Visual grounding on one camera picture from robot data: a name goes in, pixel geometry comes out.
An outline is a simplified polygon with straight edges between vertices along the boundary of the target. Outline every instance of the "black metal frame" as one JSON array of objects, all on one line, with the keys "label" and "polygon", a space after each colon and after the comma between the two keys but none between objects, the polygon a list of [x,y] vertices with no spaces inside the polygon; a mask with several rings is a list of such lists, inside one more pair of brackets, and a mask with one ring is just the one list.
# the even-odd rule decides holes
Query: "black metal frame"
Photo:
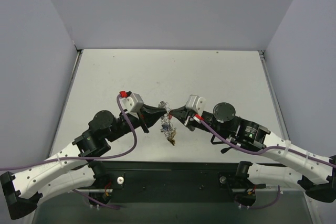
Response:
[{"label": "black metal frame", "polygon": [[[231,189],[254,186],[247,179],[236,177],[238,163],[102,163],[114,181],[112,202],[233,202]],[[120,176],[124,177],[122,186],[116,183]],[[219,181],[221,177],[226,178],[224,184]],[[94,184],[82,189],[91,188],[104,189],[104,186]]]}]

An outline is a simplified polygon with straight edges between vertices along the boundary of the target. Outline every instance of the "screw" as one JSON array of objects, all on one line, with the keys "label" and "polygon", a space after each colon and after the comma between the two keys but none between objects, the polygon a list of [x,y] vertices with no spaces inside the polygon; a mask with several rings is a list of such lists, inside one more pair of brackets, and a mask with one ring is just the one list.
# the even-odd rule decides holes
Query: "screw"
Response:
[{"label": "screw", "polygon": [[117,183],[118,183],[118,185],[124,184],[124,178],[123,177],[118,177],[117,178]]},{"label": "screw", "polygon": [[221,184],[225,184],[225,183],[226,183],[226,177],[224,177],[224,176],[220,177],[220,178],[219,178],[219,182],[220,182]]}]

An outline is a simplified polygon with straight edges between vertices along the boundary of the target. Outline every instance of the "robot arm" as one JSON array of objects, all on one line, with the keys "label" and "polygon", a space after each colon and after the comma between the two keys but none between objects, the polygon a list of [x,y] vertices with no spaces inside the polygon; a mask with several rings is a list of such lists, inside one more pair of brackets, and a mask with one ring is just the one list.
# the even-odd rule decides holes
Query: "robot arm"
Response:
[{"label": "robot arm", "polygon": [[219,103],[213,113],[197,106],[203,98],[196,97],[188,104],[171,111],[190,130],[195,128],[213,134],[212,144],[225,143],[226,153],[231,148],[250,155],[260,155],[287,167],[260,166],[241,162],[237,177],[247,178],[253,184],[284,185],[304,190],[308,196],[323,202],[336,199],[336,156],[323,157],[310,153],[283,140],[267,128],[236,116],[231,104]]},{"label": "robot arm", "polygon": [[[143,103],[138,94],[121,92],[127,117],[136,129],[142,127],[146,133],[165,113],[166,109],[155,108]],[[262,155],[280,162],[287,167],[275,167],[241,162],[236,178],[247,179],[254,185],[280,185],[305,190],[314,199],[332,202],[336,198],[336,157],[318,156],[285,141],[267,128],[239,118],[228,103],[219,103],[213,113],[204,111],[205,99],[191,95],[185,106],[171,110],[190,130],[195,128],[213,134],[211,143],[226,143],[222,153],[230,148],[251,155]],[[109,111],[98,112],[89,122],[89,129],[83,132],[62,151],[50,157],[47,164],[34,166],[13,174],[6,172],[0,181],[12,219],[21,218],[34,211],[41,202],[79,187],[94,183],[106,185],[117,181],[109,177],[95,159],[99,159],[115,141],[131,131],[124,115],[115,118]],[[221,141],[214,142],[215,137]]]}]

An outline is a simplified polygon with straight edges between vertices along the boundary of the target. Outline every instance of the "gray wall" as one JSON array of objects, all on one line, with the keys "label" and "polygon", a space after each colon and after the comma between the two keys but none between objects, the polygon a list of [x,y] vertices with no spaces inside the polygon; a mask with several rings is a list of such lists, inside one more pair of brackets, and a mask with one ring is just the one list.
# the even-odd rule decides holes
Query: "gray wall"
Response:
[{"label": "gray wall", "polygon": [[[336,155],[336,0],[293,0],[266,63],[291,140]],[[334,223],[336,203],[321,205],[325,223]]]},{"label": "gray wall", "polygon": [[265,49],[292,0],[51,0],[78,48]]},{"label": "gray wall", "polygon": [[[0,0],[0,6],[0,166],[6,167],[47,157],[76,51],[50,0]],[[2,190],[0,220],[9,223]]]}]

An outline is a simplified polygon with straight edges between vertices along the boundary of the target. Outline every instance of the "cable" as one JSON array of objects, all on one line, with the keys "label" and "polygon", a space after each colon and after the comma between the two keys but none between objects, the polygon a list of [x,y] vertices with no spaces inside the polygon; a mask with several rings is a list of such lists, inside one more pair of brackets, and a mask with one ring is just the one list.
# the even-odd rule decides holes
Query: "cable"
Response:
[{"label": "cable", "polygon": [[[261,155],[271,149],[278,149],[278,150],[285,150],[286,148],[285,147],[282,147],[282,146],[270,146],[270,147],[266,147],[265,149],[262,149],[262,150],[259,150],[257,152],[252,152],[252,151],[248,151],[248,150],[245,150],[231,142],[229,142],[228,140],[226,140],[225,138],[221,137],[214,129],[212,129],[206,122],[204,122],[204,120],[200,120],[200,122],[212,133],[214,134],[219,140],[221,140],[223,143],[227,144],[228,146],[238,150],[238,151],[241,151],[241,152],[244,152],[244,153],[247,153],[247,154],[250,154],[250,155]],[[296,150],[293,150],[293,149],[288,149],[289,152],[292,152],[294,154],[297,154],[301,157],[306,157],[305,154],[301,153],[301,152],[298,152]],[[315,162],[319,162],[321,164],[325,164],[325,165],[328,165],[328,166],[331,166],[332,168],[336,168],[336,165],[334,164],[331,164],[331,163],[328,163],[326,161],[323,161],[323,160],[320,160],[318,158],[315,158],[315,157],[311,157],[309,156],[308,159],[310,160],[313,160]]]},{"label": "cable", "polygon": [[86,197],[83,197],[83,203],[84,203],[86,206],[88,206],[88,207],[97,207],[97,206],[91,204],[90,202],[88,202]]},{"label": "cable", "polygon": [[52,163],[52,162],[59,161],[59,160],[74,160],[74,159],[76,159],[76,160],[78,160],[78,159],[79,160],[104,160],[104,159],[112,159],[112,158],[122,157],[122,156],[125,156],[125,155],[129,154],[130,152],[132,152],[135,149],[135,147],[138,143],[138,138],[137,138],[137,134],[135,133],[135,129],[134,129],[131,121],[129,120],[127,114],[124,112],[124,110],[123,110],[123,108],[120,104],[120,98],[121,98],[121,95],[118,94],[118,96],[117,96],[118,107],[121,111],[121,114],[125,118],[128,126],[130,127],[130,129],[133,133],[133,137],[134,137],[134,144],[128,151],[117,154],[117,155],[106,156],[106,157],[60,157],[59,159],[52,158],[52,159],[44,160],[42,162],[34,163],[34,164],[31,164],[31,165],[23,165],[23,166],[16,166],[16,167],[4,167],[4,168],[0,168],[0,171],[27,169],[27,168],[31,168],[33,166],[48,164],[48,163]]},{"label": "cable", "polygon": [[257,189],[257,186],[254,186],[253,189],[251,191],[249,191],[247,194],[250,195],[252,193],[255,193]]},{"label": "cable", "polygon": [[270,202],[270,203],[268,203],[268,204],[266,204],[266,205],[263,205],[263,206],[255,206],[255,207],[254,207],[254,206],[247,207],[247,206],[244,206],[244,205],[240,204],[240,203],[237,202],[237,201],[236,201],[236,202],[239,203],[241,207],[248,208],[248,209],[251,209],[251,210],[260,210],[260,209],[264,209],[264,208],[266,208],[266,207],[273,206],[276,202],[279,201],[280,196],[281,196],[281,190],[280,190],[280,186],[278,186],[278,194],[277,194],[277,197],[275,198],[275,200],[273,200],[272,202]]},{"label": "cable", "polygon": [[110,180],[110,182],[104,187],[106,196],[110,196],[109,193],[107,192],[107,189],[110,189],[111,185],[112,185],[112,181]]},{"label": "cable", "polygon": [[90,197],[90,196],[88,196],[88,195],[86,195],[86,194],[84,194],[84,193],[82,193],[82,192],[80,192],[78,190],[74,189],[72,191],[74,191],[76,194],[80,194],[81,196],[84,196],[84,197],[92,200],[93,202],[95,202],[95,203],[97,203],[97,204],[99,204],[99,205],[101,205],[103,207],[110,208],[110,209],[113,209],[113,210],[120,210],[120,206],[118,206],[118,205],[106,205],[106,204],[104,204],[102,202],[99,202],[96,199],[94,199],[94,198],[92,198],[92,197]]}]

